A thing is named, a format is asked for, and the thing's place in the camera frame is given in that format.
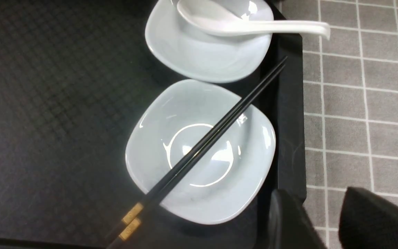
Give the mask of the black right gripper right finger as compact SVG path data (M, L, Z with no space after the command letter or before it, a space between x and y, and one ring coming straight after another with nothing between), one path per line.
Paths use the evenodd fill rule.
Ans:
M398 249L398 206L365 188L348 187L338 236L343 249Z

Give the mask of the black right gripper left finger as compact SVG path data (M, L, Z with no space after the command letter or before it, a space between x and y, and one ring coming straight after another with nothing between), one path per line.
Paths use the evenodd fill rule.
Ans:
M302 202L285 190L272 192L268 237L270 249L325 249Z

